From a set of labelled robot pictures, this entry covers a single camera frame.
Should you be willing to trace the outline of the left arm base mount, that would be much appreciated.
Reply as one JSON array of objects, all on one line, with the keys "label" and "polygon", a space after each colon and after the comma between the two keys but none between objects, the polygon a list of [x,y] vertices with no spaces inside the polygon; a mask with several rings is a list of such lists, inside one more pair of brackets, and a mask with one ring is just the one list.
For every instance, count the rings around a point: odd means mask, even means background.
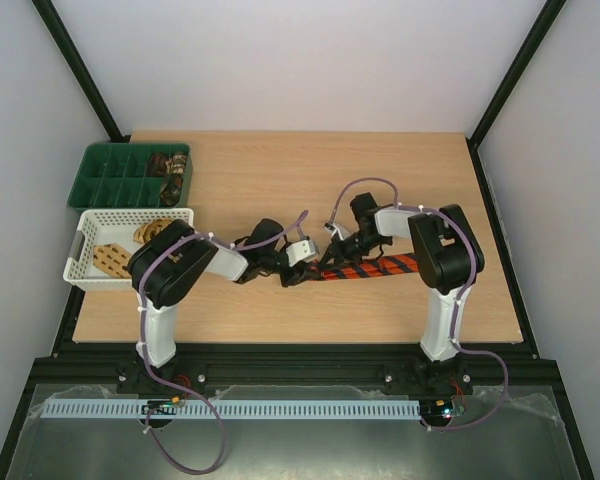
[{"label": "left arm base mount", "polygon": [[[164,381],[184,386],[200,394],[205,391],[208,370],[206,363],[175,357],[164,366],[152,367],[151,370]],[[149,398],[179,393],[178,389],[154,380],[139,356],[118,363],[116,374],[117,392],[120,394],[136,394]]]}]

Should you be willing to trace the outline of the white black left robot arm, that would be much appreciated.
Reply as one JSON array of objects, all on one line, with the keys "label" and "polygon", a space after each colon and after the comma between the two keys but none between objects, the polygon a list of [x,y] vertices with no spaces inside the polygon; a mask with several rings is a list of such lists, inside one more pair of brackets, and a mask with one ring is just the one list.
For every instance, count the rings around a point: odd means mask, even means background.
[{"label": "white black left robot arm", "polygon": [[210,273],[236,284],[277,275],[291,287],[322,275],[312,261],[316,244],[302,235],[288,241],[289,231],[272,219],[261,220],[247,237],[226,244],[202,234],[184,220],[171,222],[135,252],[127,265],[140,312],[138,355],[147,367],[159,369],[176,354],[177,305],[199,278]]}]

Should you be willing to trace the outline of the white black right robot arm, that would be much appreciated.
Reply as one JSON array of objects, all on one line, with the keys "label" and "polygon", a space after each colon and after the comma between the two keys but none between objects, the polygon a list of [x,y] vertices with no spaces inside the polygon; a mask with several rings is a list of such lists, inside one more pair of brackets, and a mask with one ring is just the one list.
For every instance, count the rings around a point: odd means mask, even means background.
[{"label": "white black right robot arm", "polygon": [[396,237],[410,240],[417,272],[429,288],[427,323],[420,340],[428,359],[416,367],[416,379],[423,389],[438,391],[451,379],[445,361],[460,351],[465,305],[485,265],[464,211],[457,204],[439,209],[381,206],[370,193],[356,196],[350,208],[358,230],[345,235],[339,225],[328,222],[331,241],[317,270],[325,274],[351,267],[360,273],[372,250],[380,251]]}]

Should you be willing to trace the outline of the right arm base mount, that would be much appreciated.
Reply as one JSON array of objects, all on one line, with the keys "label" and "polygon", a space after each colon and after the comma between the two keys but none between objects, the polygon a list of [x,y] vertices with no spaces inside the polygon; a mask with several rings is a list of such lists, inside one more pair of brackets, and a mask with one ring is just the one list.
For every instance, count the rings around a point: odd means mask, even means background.
[{"label": "right arm base mount", "polygon": [[394,395],[449,396],[456,388],[465,390],[472,377],[459,357],[431,361],[426,357],[405,357],[382,368],[385,392]]}]

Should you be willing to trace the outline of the orange navy striped tie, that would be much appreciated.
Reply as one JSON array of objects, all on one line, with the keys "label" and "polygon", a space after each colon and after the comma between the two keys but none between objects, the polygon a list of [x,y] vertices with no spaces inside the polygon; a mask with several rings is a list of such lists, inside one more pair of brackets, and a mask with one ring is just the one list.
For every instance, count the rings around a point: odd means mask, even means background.
[{"label": "orange navy striped tie", "polygon": [[309,269],[319,275],[320,281],[380,278],[419,271],[412,253],[384,255],[375,259],[365,259],[359,264],[344,266],[319,267],[318,262],[314,261],[309,264]]}]

